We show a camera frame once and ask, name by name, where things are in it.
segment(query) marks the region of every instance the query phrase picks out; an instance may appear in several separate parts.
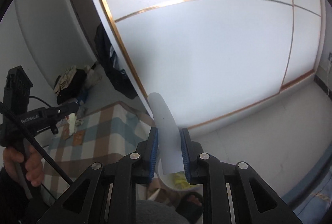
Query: white bowl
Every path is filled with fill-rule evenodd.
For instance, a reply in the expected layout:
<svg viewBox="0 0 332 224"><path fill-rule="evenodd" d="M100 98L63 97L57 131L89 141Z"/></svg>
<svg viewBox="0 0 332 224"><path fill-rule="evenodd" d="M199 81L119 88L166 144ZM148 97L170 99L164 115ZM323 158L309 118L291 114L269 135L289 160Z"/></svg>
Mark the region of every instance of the white bowl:
<svg viewBox="0 0 332 224"><path fill-rule="evenodd" d="M158 165L157 165L157 176L160 178L160 180L163 182L165 186L167 186L169 189L173 191L179 191L179 192L186 192L186 191L197 191L200 186L202 185L193 185L190 188L187 189L178 189L177 186L174 184L173 180L173 174L164 174L163 168L161 165L161 160L159 159Z"/></svg>

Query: tiled floor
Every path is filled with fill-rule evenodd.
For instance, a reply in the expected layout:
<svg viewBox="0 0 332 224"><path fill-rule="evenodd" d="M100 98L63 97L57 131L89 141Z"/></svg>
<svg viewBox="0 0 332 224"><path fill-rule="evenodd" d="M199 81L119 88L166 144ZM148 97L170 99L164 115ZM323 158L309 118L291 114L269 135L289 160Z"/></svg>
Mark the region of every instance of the tiled floor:
<svg viewBox="0 0 332 224"><path fill-rule="evenodd" d="M292 189L332 141L332 103L316 85L194 139L219 160L248 162L280 195Z"/></svg>

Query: clothes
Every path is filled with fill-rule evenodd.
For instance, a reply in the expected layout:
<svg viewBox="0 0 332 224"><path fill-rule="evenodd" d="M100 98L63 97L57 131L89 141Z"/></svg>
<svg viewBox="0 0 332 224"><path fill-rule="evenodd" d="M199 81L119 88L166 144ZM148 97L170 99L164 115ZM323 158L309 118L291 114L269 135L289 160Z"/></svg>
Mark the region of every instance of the clothes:
<svg viewBox="0 0 332 224"><path fill-rule="evenodd" d="M0 172L0 221L6 224L34 224L24 220L29 200L19 184L14 182L6 170ZM155 202L140 200L136 205L137 224L188 224L188 221L172 208Z"/></svg>
<svg viewBox="0 0 332 224"><path fill-rule="evenodd" d="M114 89L129 99L134 99L137 93L124 70L121 70L114 48L102 24L97 27L95 44L98 61Z"/></svg>
<svg viewBox="0 0 332 224"><path fill-rule="evenodd" d="M60 90L57 96L57 103L60 105L67 100L76 98L84 85L86 77L87 74L84 70L76 70L76 73L67 88Z"/></svg>
<svg viewBox="0 0 332 224"><path fill-rule="evenodd" d="M84 89L86 90L94 87L102 79L102 76L88 65L84 67L84 71L87 75L84 82Z"/></svg>
<svg viewBox="0 0 332 224"><path fill-rule="evenodd" d="M77 67L71 66L65 70L64 74L58 80L53 92L58 96L60 90L67 88L72 82L74 75L76 74Z"/></svg>

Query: blue gripper pad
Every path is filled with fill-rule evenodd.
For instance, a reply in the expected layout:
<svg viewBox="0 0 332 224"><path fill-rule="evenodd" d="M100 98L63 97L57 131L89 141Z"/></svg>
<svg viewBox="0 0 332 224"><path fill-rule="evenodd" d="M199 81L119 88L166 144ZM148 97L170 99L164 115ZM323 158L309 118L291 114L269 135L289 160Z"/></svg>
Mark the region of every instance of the blue gripper pad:
<svg viewBox="0 0 332 224"><path fill-rule="evenodd" d="M157 161L157 152L158 152L158 129L156 128L156 132L154 134L152 150L150 155L150 173L149 173L149 181L151 182L154 177L154 171L156 169L156 161Z"/></svg>
<svg viewBox="0 0 332 224"><path fill-rule="evenodd" d="M191 180L190 175L190 160L189 160L189 154L187 150L186 140L185 136L182 130L180 130L180 136L181 136L181 151L182 151L182 159L183 159L183 167L185 168L185 175L188 182Z"/></svg>

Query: black cable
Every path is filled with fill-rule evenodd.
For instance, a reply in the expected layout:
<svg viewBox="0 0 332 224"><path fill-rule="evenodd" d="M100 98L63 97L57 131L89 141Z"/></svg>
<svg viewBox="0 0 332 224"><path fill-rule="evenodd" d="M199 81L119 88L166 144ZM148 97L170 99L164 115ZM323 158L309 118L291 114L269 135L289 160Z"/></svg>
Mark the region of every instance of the black cable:
<svg viewBox="0 0 332 224"><path fill-rule="evenodd" d="M56 200L56 198L53 196L53 194L51 193L51 191L49 191L49 190L46 188L46 186L43 185L43 183L42 183L41 185L43 186L43 188L46 189L46 191L51 195L51 197L52 197L54 200Z"/></svg>
<svg viewBox="0 0 332 224"><path fill-rule="evenodd" d="M56 170L56 172L69 184L73 183L72 179L60 168L60 166L46 153L36 139L31 135L29 130L22 124L22 122L16 117L16 115L9 110L0 101L0 113L11 120L17 128L21 131L24 137L31 143L31 145L38 151L38 153L50 164L50 166Z"/></svg>
<svg viewBox="0 0 332 224"><path fill-rule="evenodd" d="M50 108L52 107L52 106L49 105L46 101L40 99L39 97L30 96L29 98L39 100L39 101L41 101L42 103L46 104L48 107L50 107Z"/></svg>

